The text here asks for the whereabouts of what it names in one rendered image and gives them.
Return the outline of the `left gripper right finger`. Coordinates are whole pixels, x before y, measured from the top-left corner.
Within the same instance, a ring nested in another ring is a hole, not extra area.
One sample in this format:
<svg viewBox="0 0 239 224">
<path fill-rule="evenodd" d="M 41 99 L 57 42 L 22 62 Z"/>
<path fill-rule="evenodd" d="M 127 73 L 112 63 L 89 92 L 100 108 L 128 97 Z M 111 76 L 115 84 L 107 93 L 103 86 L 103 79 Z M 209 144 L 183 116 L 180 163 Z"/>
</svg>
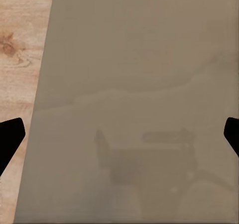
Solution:
<svg viewBox="0 0 239 224">
<path fill-rule="evenodd" d="M 225 124 L 224 136 L 239 156 L 239 119 L 229 117 Z"/>
</svg>

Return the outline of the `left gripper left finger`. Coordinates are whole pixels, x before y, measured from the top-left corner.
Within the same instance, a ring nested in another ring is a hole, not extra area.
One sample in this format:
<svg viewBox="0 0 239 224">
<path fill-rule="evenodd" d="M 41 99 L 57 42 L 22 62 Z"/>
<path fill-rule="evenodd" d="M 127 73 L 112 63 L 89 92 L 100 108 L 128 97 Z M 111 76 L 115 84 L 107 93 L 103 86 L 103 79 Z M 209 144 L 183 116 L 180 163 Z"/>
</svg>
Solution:
<svg viewBox="0 0 239 224">
<path fill-rule="evenodd" d="M 0 123 L 0 176 L 26 135 L 20 117 Z"/>
</svg>

